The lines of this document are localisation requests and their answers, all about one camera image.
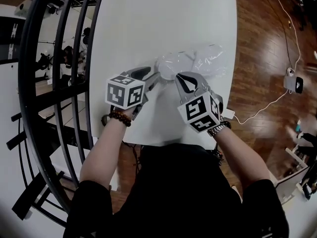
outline metal watch band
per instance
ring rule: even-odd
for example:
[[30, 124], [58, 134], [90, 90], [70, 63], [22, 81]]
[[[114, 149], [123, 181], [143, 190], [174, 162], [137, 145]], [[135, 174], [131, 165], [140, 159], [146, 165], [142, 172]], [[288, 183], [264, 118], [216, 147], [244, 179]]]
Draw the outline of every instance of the metal watch band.
[[220, 124], [217, 127], [208, 130], [208, 134], [210, 137], [214, 137], [219, 131], [221, 131], [225, 127], [226, 127], [225, 125]]

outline clear plastic bag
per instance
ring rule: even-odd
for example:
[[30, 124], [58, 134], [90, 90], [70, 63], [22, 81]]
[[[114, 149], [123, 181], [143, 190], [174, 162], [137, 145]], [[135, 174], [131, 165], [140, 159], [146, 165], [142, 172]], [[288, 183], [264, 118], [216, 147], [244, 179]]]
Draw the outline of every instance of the clear plastic bag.
[[174, 80], [184, 71], [197, 72], [203, 76], [226, 74], [226, 52], [220, 45], [209, 45], [197, 50], [169, 53], [157, 59], [156, 67], [163, 79]]

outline black sleeve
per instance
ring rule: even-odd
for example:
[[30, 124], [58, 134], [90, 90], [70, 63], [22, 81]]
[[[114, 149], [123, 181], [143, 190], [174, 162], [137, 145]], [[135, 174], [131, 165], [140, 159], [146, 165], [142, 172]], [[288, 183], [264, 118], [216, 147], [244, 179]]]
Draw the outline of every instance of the black sleeve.
[[287, 238], [288, 223], [270, 180], [260, 180], [243, 193], [244, 229], [247, 237]]
[[82, 181], [72, 199], [64, 238], [89, 237], [99, 231], [112, 217], [109, 191], [93, 181]]

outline brown bead bracelet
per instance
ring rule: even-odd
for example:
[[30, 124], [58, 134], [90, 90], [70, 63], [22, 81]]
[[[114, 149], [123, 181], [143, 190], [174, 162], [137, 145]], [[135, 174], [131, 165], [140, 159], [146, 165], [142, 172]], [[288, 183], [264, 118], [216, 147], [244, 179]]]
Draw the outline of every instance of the brown bead bracelet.
[[109, 114], [109, 117], [114, 118], [114, 119], [118, 119], [119, 121], [123, 122], [127, 127], [131, 126], [131, 119], [122, 112], [113, 110]]

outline wristwatch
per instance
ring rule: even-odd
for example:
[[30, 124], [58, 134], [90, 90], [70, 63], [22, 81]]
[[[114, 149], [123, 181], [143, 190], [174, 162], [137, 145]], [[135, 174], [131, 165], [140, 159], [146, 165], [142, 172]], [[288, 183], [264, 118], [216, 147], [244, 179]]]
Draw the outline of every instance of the wristwatch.
[[223, 117], [220, 118], [220, 124], [210, 130], [208, 130], [208, 134], [210, 137], [214, 137], [219, 131], [221, 131], [223, 128], [226, 127], [226, 124], [224, 124]]

